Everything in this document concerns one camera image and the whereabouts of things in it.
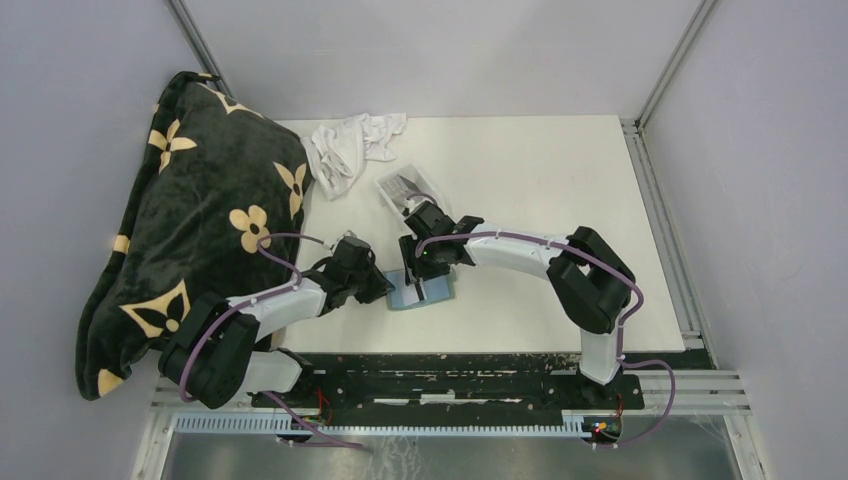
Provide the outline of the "silver VIP credit card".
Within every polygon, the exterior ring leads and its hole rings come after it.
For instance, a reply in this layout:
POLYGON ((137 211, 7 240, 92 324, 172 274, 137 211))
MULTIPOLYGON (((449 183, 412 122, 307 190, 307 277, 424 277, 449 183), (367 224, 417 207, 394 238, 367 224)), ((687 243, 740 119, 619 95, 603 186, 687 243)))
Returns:
POLYGON ((417 299, 414 296, 414 291, 412 290, 410 285, 405 285, 400 289, 400 299, 401 299, 401 307, 404 309, 408 308, 417 308, 421 305, 424 305, 428 302, 428 294, 426 291, 427 299, 422 303, 417 303, 417 299))

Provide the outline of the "green leather card holder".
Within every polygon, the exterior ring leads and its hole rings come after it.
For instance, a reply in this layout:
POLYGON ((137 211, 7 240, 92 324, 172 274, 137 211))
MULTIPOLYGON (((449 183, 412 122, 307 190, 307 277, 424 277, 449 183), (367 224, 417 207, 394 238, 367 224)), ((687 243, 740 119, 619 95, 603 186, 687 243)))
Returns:
POLYGON ((455 298, 455 275, 440 276, 434 279, 417 281, 407 285, 405 272, 394 270, 384 273, 393 286, 386 296, 389 311, 406 311, 455 298))

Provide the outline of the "clear plastic card box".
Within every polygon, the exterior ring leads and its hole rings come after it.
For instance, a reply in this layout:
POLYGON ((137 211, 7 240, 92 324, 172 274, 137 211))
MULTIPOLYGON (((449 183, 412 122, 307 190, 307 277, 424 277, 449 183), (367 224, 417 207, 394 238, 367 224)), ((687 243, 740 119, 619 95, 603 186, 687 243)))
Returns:
POLYGON ((399 164, 377 175, 373 184, 382 203, 400 223, 425 201, 451 212, 450 202, 435 181, 414 163, 399 164))

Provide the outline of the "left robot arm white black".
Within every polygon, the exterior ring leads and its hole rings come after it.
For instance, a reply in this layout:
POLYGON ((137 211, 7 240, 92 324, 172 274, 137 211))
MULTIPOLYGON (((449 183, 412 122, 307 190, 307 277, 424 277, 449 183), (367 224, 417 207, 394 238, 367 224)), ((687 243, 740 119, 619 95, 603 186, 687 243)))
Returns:
POLYGON ((202 294, 164 347, 159 371, 177 385, 184 401, 209 409, 265 390, 303 406, 313 397, 314 379, 293 355, 258 351, 256 344, 293 323, 326 315, 349 298, 371 304, 393 289, 371 246, 346 235, 330 256, 304 272, 295 270, 283 285, 229 298, 202 294))

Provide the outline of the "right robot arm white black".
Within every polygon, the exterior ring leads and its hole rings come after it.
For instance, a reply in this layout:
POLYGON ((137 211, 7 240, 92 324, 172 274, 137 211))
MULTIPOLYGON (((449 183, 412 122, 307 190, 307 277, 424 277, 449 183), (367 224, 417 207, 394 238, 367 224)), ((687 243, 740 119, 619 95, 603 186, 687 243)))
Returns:
POLYGON ((618 393, 623 325, 644 304, 636 277, 595 230, 541 236, 500 228, 481 217, 453 220, 429 196, 412 195, 402 211, 400 238, 406 280, 430 280, 458 265, 528 274, 551 286, 567 318, 580 330, 577 392, 591 408, 618 393))

